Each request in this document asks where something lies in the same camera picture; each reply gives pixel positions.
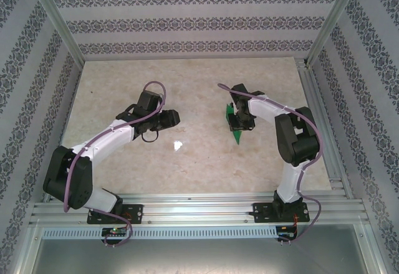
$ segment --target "marble tabletop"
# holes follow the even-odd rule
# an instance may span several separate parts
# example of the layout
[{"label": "marble tabletop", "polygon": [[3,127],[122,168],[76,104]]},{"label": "marble tabletop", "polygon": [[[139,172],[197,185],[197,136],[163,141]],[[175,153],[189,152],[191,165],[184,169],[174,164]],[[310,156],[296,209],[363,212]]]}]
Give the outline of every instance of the marble tabletop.
[{"label": "marble tabletop", "polygon": [[[237,145],[225,119],[227,86],[244,83],[280,103],[306,106],[293,58],[189,59],[86,62],[65,131],[72,147],[105,129],[136,103],[143,86],[161,81],[165,109],[181,122],[154,143],[141,138],[116,150],[94,169],[94,185],[118,194],[190,194],[274,191],[281,180],[274,125],[256,120]],[[149,90],[160,92],[151,85]],[[151,139],[152,133],[145,135]],[[309,168],[304,190],[328,190],[324,162]]]}]

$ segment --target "metal extrusion profile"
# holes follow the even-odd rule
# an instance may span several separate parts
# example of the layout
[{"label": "metal extrusion profile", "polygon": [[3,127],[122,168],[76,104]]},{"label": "metal extrusion profile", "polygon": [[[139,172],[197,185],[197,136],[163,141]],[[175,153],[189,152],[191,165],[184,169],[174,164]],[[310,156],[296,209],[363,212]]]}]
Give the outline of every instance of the metal extrusion profile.
[{"label": "metal extrusion profile", "polygon": [[43,230],[44,229],[41,227],[27,228],[24,241],[17,256],[16,264],[10,273],[32,273],[42,241]]},{"label": "metal extrusion profile", "polygon": [[[368,216],[362,200],[348,200],[342,182],[332,180],[331,191],[305,191],[322,205],[317,224],[366,224]],[[143,226],[157,227],[229,227],[255,224],[252,204],[272,202],[273,193],[257,194],[178,194],[170,196],[122,196],[126,204],[143,204]],[[317,212],[317,204],[306,201],[310,219]],[[65,214],[57,200],[36,203],[29,221],[30,227],[93,227],[86,224],[87,209],[70,210]],[[268,225],[289,225],[270,223]]]},{"label": "metal extrusion profile", "polygon": [[354,196],[348,178],[346,177],[337,144],[335,143],[327,112],[322,104],[323,101],[315,83],[314,74],[312,70],[309,70],[306,67],[305,62],[302,59],[296,60],[296,65],[309,108],[312,110],[316,125],[324,137],[323,159],[327,173],[331,179],[341,179],[347,197],[353,199]]},{"label": "metal extrusion profile", "polygon": [[372,226],[365,224],[353,227],[368,273],[388,274]]},{"label": "metal extrusion profile", "polygon": [[341,13],[345,10],[345,6],[347,5],[348,1],[349,0],[335,0],[329,15],[325,19],[324,24],[322,25],[322,28],[316,37],[316,40],[309,50],[309,53],[306,57],[307,65],[313,65],[317,59],[318,54],[322,50],[325,41],[329,38],[330,33],[337,23]]},{"label": "metal extrusion profile", "polygon": [[[48,227],[43,240],[98,240],[104,237],[101,227]],[[132,240],[204,240],[204,239],[264,239],[277,238],[272,225],[249,227],[135,227]],[[109,236],[108,240],[121,240],[125,236]]]},{"label": "metal extrusion profile", "polygon": [[46,13],[52,21],[55,29],[57,29],[59,35],[61,36],[62,41],[65,43],[69,52],[74,58],[79,70],[82,70],[85,64],[84,56],[82,51],[80,51],[72,33],[70,32],[67,23],[64,21],[60,11],[55,5],[54,0],[40,0],[40,2],[46,10]]}]

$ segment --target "patterned wallpaper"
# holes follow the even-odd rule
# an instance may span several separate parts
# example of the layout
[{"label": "patterned wallpaper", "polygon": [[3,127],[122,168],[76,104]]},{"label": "patterned wallpaper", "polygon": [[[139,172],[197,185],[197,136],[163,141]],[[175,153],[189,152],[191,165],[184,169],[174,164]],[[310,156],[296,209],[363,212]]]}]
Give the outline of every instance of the patterned wallpaper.
[{"label": "patterned wallpaper", "polygon": [[0,0],[0,273],[42,199],[80,71],[38,0]]},{"label": "patterned wallpaper", "polygon": [[54,0],[86,60],[305,58],[335,0]]},{"label": "patterned wallpaper", "polygon": [[389,273],[399,273],[398,11],[398,0],[350,0],[313,65],[351,188],[365,200]]}]

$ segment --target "white robotic arm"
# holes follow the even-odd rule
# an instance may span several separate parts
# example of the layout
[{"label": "white robotic arm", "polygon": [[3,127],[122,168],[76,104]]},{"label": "white robotic arm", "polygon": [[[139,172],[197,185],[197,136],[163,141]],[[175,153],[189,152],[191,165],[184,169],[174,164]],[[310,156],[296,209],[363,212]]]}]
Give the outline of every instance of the white robotic arm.
[{"label": "white robotic arm", "polygon": [[[171,128],[180,122],[179,114],[175,110],[155,113],[161,109],[158,108],[161,101],[161,95],[144,90],[137,104],[130,105],[116,116],[116,120],[108,128],[90,140],[72,148],[59,146],[55,149],[44,180],[44,191],[60,201],[68,196],[67,205],[73,209],[86,207],[119,215],[123,210],[122,199],[108,190],[94,187],[92,172],[104,158],[137,137],[143,137],[146,131],[156,131],[158,136],[160,130]],[[75,159],[73,176],[67,190],[67,176],[70,175],[72,161]]]},{"label": "white robotic arm", "polygon": [[274,194],[273,211],[265,204],[264,218],[270,219],[276,216],[276,219],[280,221],[293,219],[293,215],[305,210],[305,203],[302,203],[302,197],[297,190],[302,169],[309,161],[316,158],[320,149],[319,140],[313,128],[296,114],[304,116],[314,124],[312,112],[307,107],[295,109],[275,101],[262,100],[260,98],[267,99],[268,97],[262,92],[248,93],[243,84],[235,85],[232,89],[222,88],[230,91],[235,105],[235,113],[228,114],[231,131],[253,130],[257,117],[275,125],[277,147],[284,160],[284,167],[281,183]]},{"label": "white robotic arm", "polygon": [[[259,95],[259,97],[267,98],[267,96],[265,95]],[[250,114],[256,117],[260,117],[263,120],[266,120],[268,123],[271,123],[272,125],[274,125],[275,123],[275,117],[281,114],[289,114],[289,112],[285,109],[281,109],[273,105],[272,103],[258,100],[255,98],[248,101],[248,108]],[[297,182],[300,172],[302,171],[302,167],[305,164],[306,162],[303,162],[294,167],[292,164],[284,162],[281,183],[277,188],[277,193],[283,202],[290,203],[297,201],[300,198],[300,195],[297,191]]]}]

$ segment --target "black mounting bracket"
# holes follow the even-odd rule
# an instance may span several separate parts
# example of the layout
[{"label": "black mounting bracket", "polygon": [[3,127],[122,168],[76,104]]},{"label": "black mounting bracket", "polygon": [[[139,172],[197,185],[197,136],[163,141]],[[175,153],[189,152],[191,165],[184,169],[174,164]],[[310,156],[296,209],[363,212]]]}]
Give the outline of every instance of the black mounting bracket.
[{"label": "black mounting bracket", "polygon": [[[126,218],[131,224],[141,224],[143,219],[142,204],[123,204],[120,217]],[[124,221],[101,213],[89,211],[87,224],[126,224]]]},{"label": "black mounting bracket", "polygon": [[309,222],[309,211],[307,204],[302,201],[303,198],[295,202],[283,203],[277,191],[274,191],[273,202],[256,202],[252,205],[253,212],[249,215],[254,216],[255,223],[282,223],[294,222],[294,217],[297,217],[297,222]]}]

